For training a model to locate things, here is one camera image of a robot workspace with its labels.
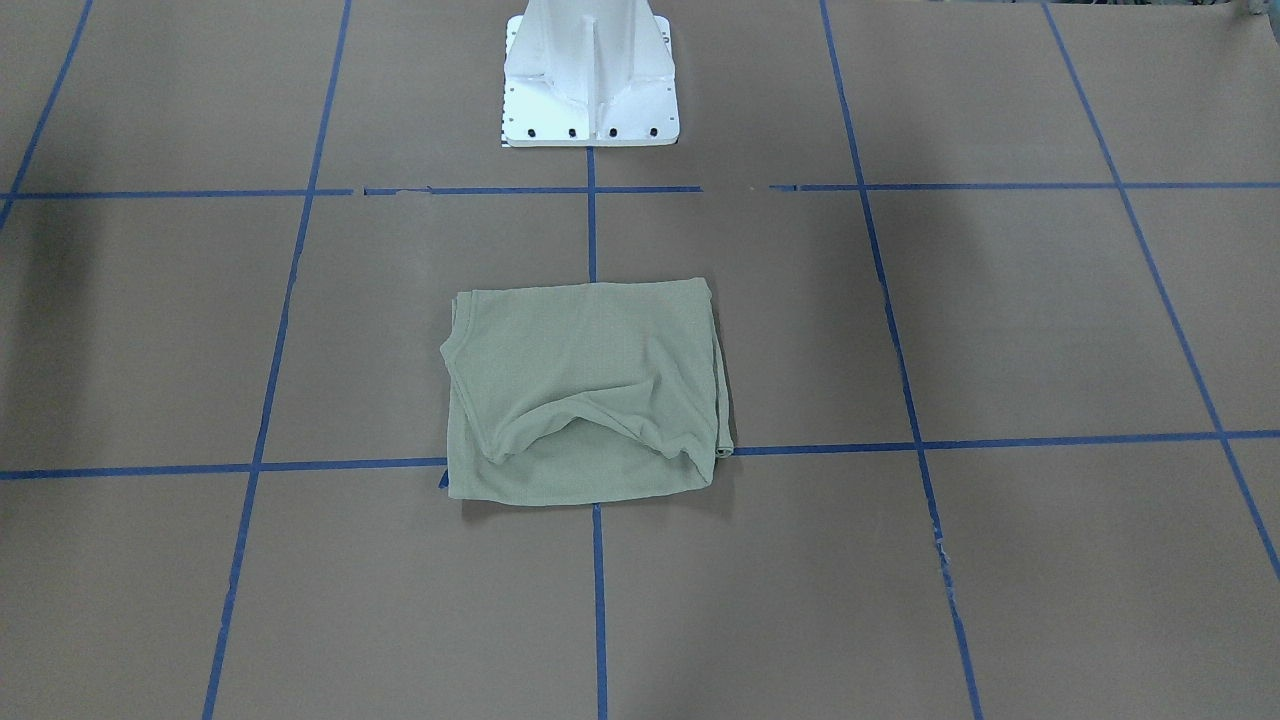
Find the olive green long-sleeve shirt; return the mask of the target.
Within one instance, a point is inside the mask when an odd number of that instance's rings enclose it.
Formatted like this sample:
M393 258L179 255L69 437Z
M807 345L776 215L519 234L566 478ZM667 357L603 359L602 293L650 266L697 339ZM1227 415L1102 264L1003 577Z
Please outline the olive green long-sleeve shirt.
M705 489L735 451L701 278L470 290L451 304L447 492L520 507Z

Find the white metal base plate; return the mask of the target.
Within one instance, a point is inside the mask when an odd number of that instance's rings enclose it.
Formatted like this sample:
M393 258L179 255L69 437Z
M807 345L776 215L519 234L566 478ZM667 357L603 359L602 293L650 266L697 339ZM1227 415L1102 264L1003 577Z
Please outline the white metal base plate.
M678 142L672 27L650 3L530 1L504 40L503 146Z

